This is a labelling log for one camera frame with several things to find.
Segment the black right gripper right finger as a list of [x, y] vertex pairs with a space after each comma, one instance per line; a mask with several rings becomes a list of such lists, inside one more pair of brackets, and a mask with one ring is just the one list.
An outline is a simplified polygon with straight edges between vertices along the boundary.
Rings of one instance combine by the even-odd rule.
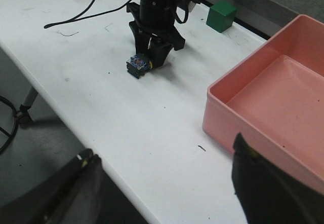
[[241, 134], [233, 143], [232, 183], [248, 223], [323, 223], [323, 195], [294, 179]]

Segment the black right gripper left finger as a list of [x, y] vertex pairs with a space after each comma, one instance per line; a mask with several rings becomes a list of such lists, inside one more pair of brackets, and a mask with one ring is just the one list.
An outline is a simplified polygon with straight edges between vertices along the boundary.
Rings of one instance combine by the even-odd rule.
[[96, 223], [101, 183], [101, 158], [86, 149], [37, 187], [2, 206], [1, 223]]

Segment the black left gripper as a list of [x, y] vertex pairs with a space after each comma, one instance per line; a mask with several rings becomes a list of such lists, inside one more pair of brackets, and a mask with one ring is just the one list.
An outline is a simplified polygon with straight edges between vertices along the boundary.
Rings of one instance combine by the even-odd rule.
[[126, 11], [131, 13], [134, 21], [129, 23], [135, 40], [136, 53], [148, 55], [152, 68], [163, 66], [172, 48], [178, 51], [184, 48], [185, 39], [174, 26], [175, 19], [169, 9], [158, 12], [166, 18], [166, 23], [149, 12], [148, 18], [141, 18], [143, 6], [137, 3], [127, 4]]

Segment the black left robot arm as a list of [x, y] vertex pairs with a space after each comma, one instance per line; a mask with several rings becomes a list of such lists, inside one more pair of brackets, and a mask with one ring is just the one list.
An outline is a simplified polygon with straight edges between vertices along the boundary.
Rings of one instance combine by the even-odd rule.
[[134, 17], [129, 26], [136, 53], [148, 58], [153, 68], [161, 67], [172, 49], [184, 48], [185, 39], [174, 26], [176, 9], [176, 0], [140, 0], [126, 5]]

